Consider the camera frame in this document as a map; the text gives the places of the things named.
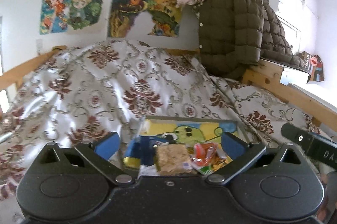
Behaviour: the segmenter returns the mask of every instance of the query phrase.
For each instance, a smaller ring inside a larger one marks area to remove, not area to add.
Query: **cartoon eye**
[[[162,138],[165,138],[166,140],[177,140],[178,136],[172,132],[166,132],[164,134],[161,135]]]

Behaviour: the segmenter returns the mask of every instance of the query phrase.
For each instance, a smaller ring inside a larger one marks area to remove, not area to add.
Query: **blue painting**
[[[68,30],[68,13],[71,0],[42,0],[40,34]]]

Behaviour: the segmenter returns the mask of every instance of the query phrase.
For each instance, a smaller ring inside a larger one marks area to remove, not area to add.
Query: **brown square snack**
[[[156,153],[160,175],[177,175],[193,170],[184,144],[158,146]]]

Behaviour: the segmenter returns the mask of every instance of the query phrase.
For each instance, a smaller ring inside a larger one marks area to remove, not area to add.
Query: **bed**
[[[266,78],[248,69],[243,82],[213,77],[198,61],[197,50],[131,40],[57,47],[0,77],[1,89],[11,84],[17,95],[2,114],[0,132],[0,223],[22,221],[14,193],[47,142],[71,147],[117,131],[121,146],[110,162],[123,168],[123,152],[143,115],[237,120],[243,140],[275,148],[287,141],[280,133],[287,122],[326,136],[312,116],[285,103],[297,105],[288,91],[280,91],[275,73]],[[325,122],[321,115],[318,120]],[[317,164],[308,163],[318,173]]]

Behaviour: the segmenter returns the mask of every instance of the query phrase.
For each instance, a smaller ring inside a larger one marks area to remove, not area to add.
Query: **snack package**
[[[210,175],[232,161],[214,142],[196,143],[193,152],[193,154],[190,154],[192,166],[202,175]]]
[[[178,175],[193,171],[190,156],[184,144],[158,146],[156,155],[160,175]]]

